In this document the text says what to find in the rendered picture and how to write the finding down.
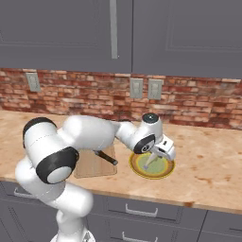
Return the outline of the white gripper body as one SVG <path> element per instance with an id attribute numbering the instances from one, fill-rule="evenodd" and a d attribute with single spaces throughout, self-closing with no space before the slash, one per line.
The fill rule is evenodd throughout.
<path id="1" fill-rule="evenodd" d="M 168 161 L 173 161 L 176 157 L 176 150 L 174 147 L 172 147 L 168 151 L 165 151 L 160 147 L 155 147 L 153 148 L 153 152 L 159 157 L 165 157 Z"/>

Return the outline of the grey upper cupboard door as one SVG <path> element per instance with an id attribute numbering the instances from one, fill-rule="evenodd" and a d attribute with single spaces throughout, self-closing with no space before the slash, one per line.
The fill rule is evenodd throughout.
<path id="1" fill-rule="evenodd" d="M 132 0 L 117 0 L 112 59 L 110 0 L 0 0 L 0 67 L 129 73 Z"/>
<path id="2" fill-rule="evenodd" d="M 134 0 L 132 71 L 242 78 L 242 0 Z"/>

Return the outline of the grey wall socket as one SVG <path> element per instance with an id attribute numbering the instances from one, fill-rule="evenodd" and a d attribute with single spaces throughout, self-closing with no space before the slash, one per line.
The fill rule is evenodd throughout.
<path id="1" fill-rule="evenodd" d="M 26 73 L 26 78 L 31 92 L 39 92 L 41 90 L 37 73 Z"/>
<path id="2" fill-rule="evenodd" d="M 143 80 L 141 78 L 132 78 L 130 80 L 130 97 L 141 98 L 143 96 Z"/>
<path id="3" fill-rule="evenodd" d="M 162 95 L 163 81 L 161 79 L 150 78 L 148 80 L 148 99 L 160 100 Z"/>

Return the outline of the wooden cutting board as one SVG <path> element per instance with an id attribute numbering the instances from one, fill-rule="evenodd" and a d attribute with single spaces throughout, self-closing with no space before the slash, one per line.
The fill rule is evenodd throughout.
<path id="1" fill-rule="evenodd" d="M 79 153 L 79 159 L 74 171 L 74 176 L 80 178 L 92 178 L 111 176 L 117 173 L 117 166 L 95 155 L 92 150 L 83 149 Z"/>

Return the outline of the grey drawer front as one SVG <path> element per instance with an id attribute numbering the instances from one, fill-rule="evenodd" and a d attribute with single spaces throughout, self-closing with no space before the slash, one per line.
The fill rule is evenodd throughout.
<path id="1" fill-rule="evenodd" d="M 199 231 L 115 216 L 90 215 L 87 220 L 97 242 L 124 242 L 122 232 L 128 237 L 144 240 L 158 237 L 158 242 L 198 242 L 199 238 Z"/>
<path id="2" fill-rule="evenodd" d="M 135 216 L 127 214 L 125 204 L 132 210 L 154 212 L 159 209 L 157 217 Z M 185 228 L 197 228 L 205 218 L 206 212 L 200 209 L 193 209 L 183 206 L 162 204 L 138 199 L 123 199 L 119 197 L 108 197 L 95 195 L 94 213 L 106 215 L 120 215 L 129 217 L 147 218 L 163 223 L 173 223 Z"/>
<path id="3" fill-rule="evenodd" d="M 0 181 L 0 200 L 5 202 L 15 202 L 22 204 L 44 205 L 38 199 L 25 199 L 13 195 L 15 187 L 18 187 L 20 193 L 29 194 L 19 183 L 12 181 Z"/>

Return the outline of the black handled knife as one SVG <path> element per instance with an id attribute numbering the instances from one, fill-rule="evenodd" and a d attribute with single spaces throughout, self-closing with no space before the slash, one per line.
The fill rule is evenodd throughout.
<path id="1" fill-rule="evenodd" d="M 117 165 L 118 162 L 113 158 L 104 153 L 102 150 L 94 150 L 96 156 L 106 160 L 107 162 L 111 163 L 112 165 Z"/>

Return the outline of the yellow green plate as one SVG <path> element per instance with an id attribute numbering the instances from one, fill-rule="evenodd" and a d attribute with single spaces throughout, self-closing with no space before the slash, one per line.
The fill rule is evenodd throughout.
<path id="1" fill-rule="evenodd" d="M 145 154 L 132 153 L 129 158 L 129 164 L 132 171 L 145 179 L 158 180 L 169 176 L 174 168 L 175 162 L 168 161 L 166 158 L 157 157 L 149 165 L 147 169 L 144 169 L 150 152 Z"/>

